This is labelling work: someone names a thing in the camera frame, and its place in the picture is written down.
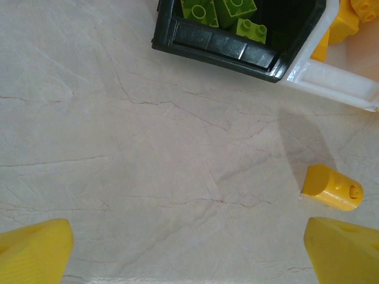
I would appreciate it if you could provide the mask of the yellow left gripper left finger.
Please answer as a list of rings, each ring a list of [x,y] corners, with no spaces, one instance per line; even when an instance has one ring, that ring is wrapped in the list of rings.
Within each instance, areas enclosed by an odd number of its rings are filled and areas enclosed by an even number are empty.
[[[62,218],[1,233],[1,283],[60,283],[73,244]]]

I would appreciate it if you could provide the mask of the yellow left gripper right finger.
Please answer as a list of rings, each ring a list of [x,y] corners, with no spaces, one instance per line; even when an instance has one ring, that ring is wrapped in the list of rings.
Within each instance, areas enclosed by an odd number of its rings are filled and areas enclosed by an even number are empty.
[[[320,283],[378,283],[378,230],[312,217],[304,246]]]

